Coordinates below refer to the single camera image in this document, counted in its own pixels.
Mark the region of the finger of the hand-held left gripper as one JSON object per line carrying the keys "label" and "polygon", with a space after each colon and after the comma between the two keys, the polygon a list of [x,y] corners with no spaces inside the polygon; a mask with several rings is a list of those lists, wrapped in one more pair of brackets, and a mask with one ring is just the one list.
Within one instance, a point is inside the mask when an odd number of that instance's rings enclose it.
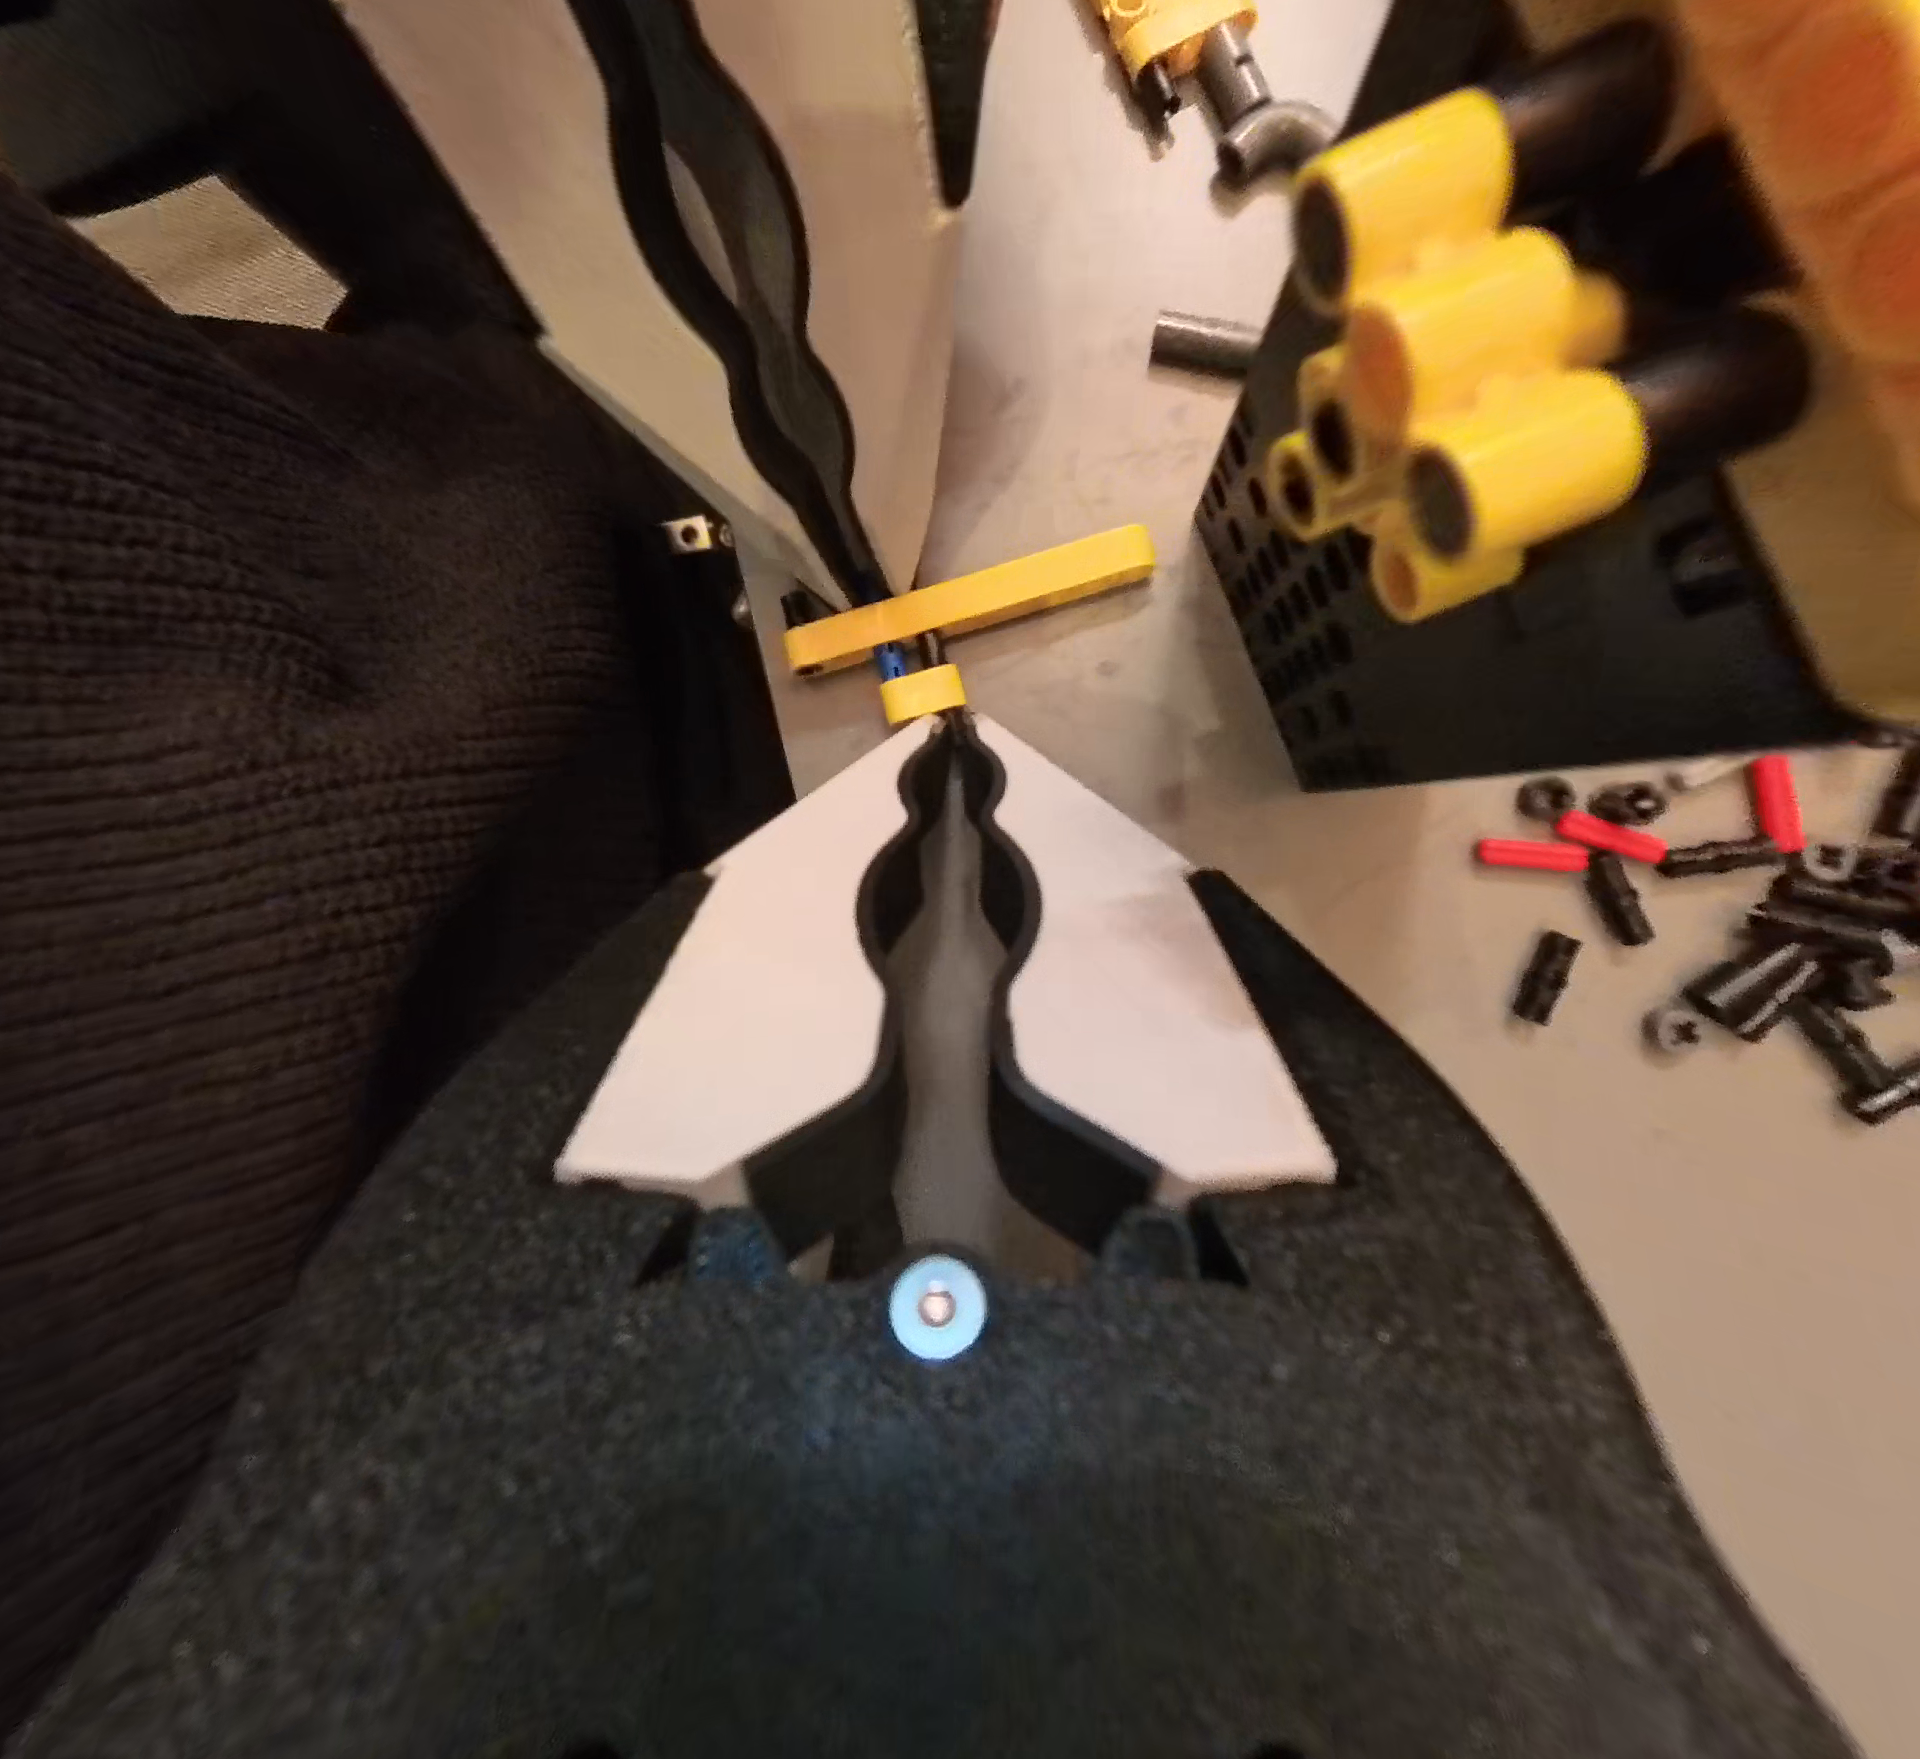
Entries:
{"label": "finger of the hand-held left gripper", "polygon": [[631,30],[576,0],[330,0],[568,379],[831,606],[861,565],[686,233]]}
{"label": "finger of the hand-held left gripper", "polygon": [[852,418],[852,506],[906,591],[939,483],[962,235],[913,0],[691,1],[797,192],[809,338]]}

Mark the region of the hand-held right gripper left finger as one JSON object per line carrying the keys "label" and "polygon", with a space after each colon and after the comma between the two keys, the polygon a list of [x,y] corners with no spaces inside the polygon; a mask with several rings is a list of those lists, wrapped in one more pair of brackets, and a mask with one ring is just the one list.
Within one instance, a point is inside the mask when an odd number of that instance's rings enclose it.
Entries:
{"label": "hand-held right gripper left finger", "polygon": [[890,1203],[906,1077],[883,972],[951,749],[943,720],[909,721],[708,865],[558,1182],[750,1209],[782,1250]]}

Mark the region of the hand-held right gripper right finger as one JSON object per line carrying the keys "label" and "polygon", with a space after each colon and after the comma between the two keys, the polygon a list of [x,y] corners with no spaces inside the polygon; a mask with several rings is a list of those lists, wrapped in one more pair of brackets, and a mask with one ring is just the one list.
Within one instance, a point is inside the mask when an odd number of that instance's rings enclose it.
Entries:
{"label": "hand-held right gripper right finger", "polygon": [[956,731],[988,1000],[988,1139],[1021,1209],[1104,1242],[1139,1205],[1335,1179],[1203,907],[1205,872],[1009,728]]}

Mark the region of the long yellow beam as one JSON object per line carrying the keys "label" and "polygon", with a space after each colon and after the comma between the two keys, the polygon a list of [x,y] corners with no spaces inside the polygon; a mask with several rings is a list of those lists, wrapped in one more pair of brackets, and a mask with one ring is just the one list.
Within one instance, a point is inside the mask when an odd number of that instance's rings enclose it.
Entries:
{"label": "long yellow beam", "polygon": [[1147,529],[1117,527],[797,624],[782,635],[782,655],[797,676],[834,674],[926,634],[960,637],[1135,586],[1150,580],[1155,566]]}

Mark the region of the black rectangular block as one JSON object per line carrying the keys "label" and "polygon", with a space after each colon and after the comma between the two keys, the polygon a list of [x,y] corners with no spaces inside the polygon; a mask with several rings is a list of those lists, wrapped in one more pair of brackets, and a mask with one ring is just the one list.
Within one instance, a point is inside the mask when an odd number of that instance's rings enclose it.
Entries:
{"label": "black rectangular block", "polygon": [[1784,440],[1661,469],[1511,586],[1392,619],[1370,542],[1300,542],[1269,483],[1297,383],[1334,344],[1288,272],[1195,506],[1195,527],[1303,789],[1760,753],[1916,731],[1916,512],[1857,369],[1823,326],[1725,135],[1581,207],[1573,257],[1639,301],[1745,298],[1803,332],[1811,404]]}

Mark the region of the yellow toy brick assembly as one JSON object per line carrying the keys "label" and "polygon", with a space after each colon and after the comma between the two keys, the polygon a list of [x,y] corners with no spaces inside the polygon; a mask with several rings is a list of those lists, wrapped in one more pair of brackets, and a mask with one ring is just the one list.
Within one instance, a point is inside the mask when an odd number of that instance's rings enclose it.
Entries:
{"label": "yellow toy brick assembly", "polygon": [[1395,0],[1300,173],[1264,457],[1395,637],[1729,502],[1790,655],[1916,728],[1919,0]]}

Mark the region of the grey elbow connector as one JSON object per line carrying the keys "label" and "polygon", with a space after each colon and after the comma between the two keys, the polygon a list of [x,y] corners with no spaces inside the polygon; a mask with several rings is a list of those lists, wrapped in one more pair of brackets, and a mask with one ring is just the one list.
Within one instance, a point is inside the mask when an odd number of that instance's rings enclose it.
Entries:
{"label": "grey elbow connector", "polygon": [[1269,173],[1288,177],[1338,136],[1332,115],[1269,89],[1238,20],[1203,33],[1197,78],[1213,115],[1214,177],[1222,188],[1251,188]]}

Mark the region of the dark grey axle pin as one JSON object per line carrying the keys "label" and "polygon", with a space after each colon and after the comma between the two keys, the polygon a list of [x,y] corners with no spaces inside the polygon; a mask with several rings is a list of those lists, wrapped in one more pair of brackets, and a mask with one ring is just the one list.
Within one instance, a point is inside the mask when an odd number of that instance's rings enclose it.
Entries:
{"label": "dark grey axle pin", "polygon": [[1244,379],[1261,348],[1256,325],[1164,308],[1155,315],[1147,364],[1209,379]]}

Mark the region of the pile of black red pins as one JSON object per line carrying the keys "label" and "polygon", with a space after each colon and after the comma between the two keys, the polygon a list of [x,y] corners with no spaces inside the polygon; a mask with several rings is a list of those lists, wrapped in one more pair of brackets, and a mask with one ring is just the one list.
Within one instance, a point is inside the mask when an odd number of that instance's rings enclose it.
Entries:
{"label": "pile of black red pins", "polygon": [[1871,744],[1883,776],[1854,812],[1784,751],[1524,779],[1514,822],[1466,849],[1540,907],[1501,1030],[1540,1048],[1613,993],[1656,1066],[1777,1042],[1850,1123],[1916,1122],[1916,734]]}

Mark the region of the person's dark sweater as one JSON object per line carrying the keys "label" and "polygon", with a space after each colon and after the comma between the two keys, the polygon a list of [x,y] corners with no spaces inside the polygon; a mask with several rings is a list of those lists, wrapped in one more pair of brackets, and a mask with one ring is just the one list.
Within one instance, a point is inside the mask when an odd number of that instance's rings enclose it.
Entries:
{"label": "person's dark sweater", "polygon": [[5,1737],[423,1104],[790,799],[688,509],[528,342],[185,317],[5,183]]}

